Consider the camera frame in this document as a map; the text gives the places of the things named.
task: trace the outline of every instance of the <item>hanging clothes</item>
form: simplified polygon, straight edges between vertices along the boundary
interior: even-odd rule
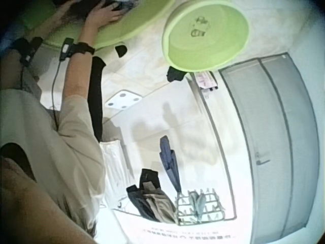
[[[155,189],[160,188],[158,172],[151,169],[142,169],[139,182],[140,190],[144,190],[143,183],[149,181],[153,183]]]
[[[143,197],[142,192],[135,185],[126,188],[126,191],[131,203],[138,209],[142,217],[159,222],[155,217],[149,203]]]
[[[198,194],[196,191],[193,191],[188,194],[188,199],[193,207],[194,216],[198,221],[201,221],[207,202],[206,196],[203,193]]]
[[[160,139],[160,150],[159,153],[161,162],[165,168],[165,171],[173,184],[177,193],[182,192],[177,160],[174,150],[171,150],[169,140],[167,136],[163,136]]]
[[[150,205],[155,217],[163,223],[175,224],[177,221],[176,208],[165,192],[160,188],[156,188],[152,182],[145,182],[143,186],[143,196]]]

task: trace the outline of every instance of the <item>white wall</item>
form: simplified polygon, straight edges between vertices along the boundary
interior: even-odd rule
[[[305,81],[313,103],[318,125],[321,163],[316,198],[306,228],[276,241],[274,244],[314,244],[324,233],[324,43],[324,16],[314,13],[289,50]]]

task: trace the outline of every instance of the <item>beige shirt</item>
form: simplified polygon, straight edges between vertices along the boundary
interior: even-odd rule
[[[105,191],[106,172],[87,100],[78,95],[65,99],[58,120],[56,131],[53,119],[33,95],[1,91],[1,147],[18,144],[41,188],[59,204],[66,197],[71,212],[84,215],[91,227]]]

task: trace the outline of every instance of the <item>cord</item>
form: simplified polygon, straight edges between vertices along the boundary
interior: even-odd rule
[[[25,68],[25,66],[23,66],[21,68],[21,71],[20,71],[20,89],[21,90],[22,90],[22,87],[23,87],[23,85],[22,85],[22,76],[23,76],[23,73],[24,73],[24,68]]]
[[[59,73],[59,69],[60,69],[60,65],[61,65],[61,61],[59,61],[59,65],[57,66],[57,70],[56,70],[56,74],[55,74],[55,77],[54,77],[54,80],[53,80],[53,84],[52,84],[52,109],[53,109],[53,116],[54,116],[54,121],[55,121],[55,125],[56,125],[56,130],[58,131],[59,130],[59,125],[58,125],[58,122],[57,122],[57,119],[56,119],[56,114],[55,114],[55,106],[54,106],[54,85],[55,85],[55,81],[56,81],[56,78],[57,78],[57,74]]]

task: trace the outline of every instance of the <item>black object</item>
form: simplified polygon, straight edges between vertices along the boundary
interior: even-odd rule
[[[64,4],[65,2],[67,2],[68,0],[53,0],[54,4],[56,6],[60,6],[62,4]],[[70,9],[69,9],[69,15],[70,16],[75,16],[77,18],[82,18],[82,19],[86,19],[89,12],[100,3],[101,0],[82,0],[80,2],[77,2],[75,4],[72,4]],[[125,9],[126,12],[131,10],[132,8],[134,8],[136,6],[135,4],[135,0],[130,0],[127,2],[118,2],[118,1],[114,1],[114,0],[106,0],[103,8],[107,7],[108,5],[111,5],[113,3],[119,3],[119,5],[114,9],[114,11],[118,11],[118,10],[122,10]]]
[[[182,81],[187,72],[177,70],[173,67],[169,67],[167,72],[167,81],[173,82],[174,80]]]
[[[78,44],[73,44],[70,52],[68,53],[68,57],[71,57],[75,53],[85,54],[86,52],[90,52],[91,55],[95,53],[95,49],[90,47],[87,43],[79,42]]]
[[[13,42],[10,48],[20,53],[20,62],[25,67],[28,67],[42,43],[43,39],[41,37],[34,37],[30,43],[25,38],[19,38]]]
[[[144,190],[143,183],[151,181],[154,185],[154,187],[160,188],[160,182],[158,178],[158,172],[153,171],[151,169],[142,169],[141,176],[140,176],[140,183],[139,188],[140,190]]]
[[[93,133],[98,142],[103,134],[102,72],[106,66],[100,57],[93,57],[88,90],[88,107]]]
[[[125,45],[119,45],[115,47],[118,57],[123,57],[127,53],[127,47]]]
[[[79,42],[78,44],[74,44],[73,41],[72,38],[66,38],[64,40],[61,47],[60,62],[64,61],[67,57],[72,57],[75,53],[85,54],[86,52],[90,52],[91,55],[95,53],[95,49],[90,47],[87,43]]]
[[[62,47],[61,47],[61,53],[60,53],[60,61],[64,61],[71,52],[72,46],[73,46],[73,39],[72,38],[65,38]]]
[[[142,217],[151,221],[159,222],[159,220],[154,216],[149,203],[146,201],[141,191],[135,185],[126,188],[126,192],[131,203],[138,209]]]

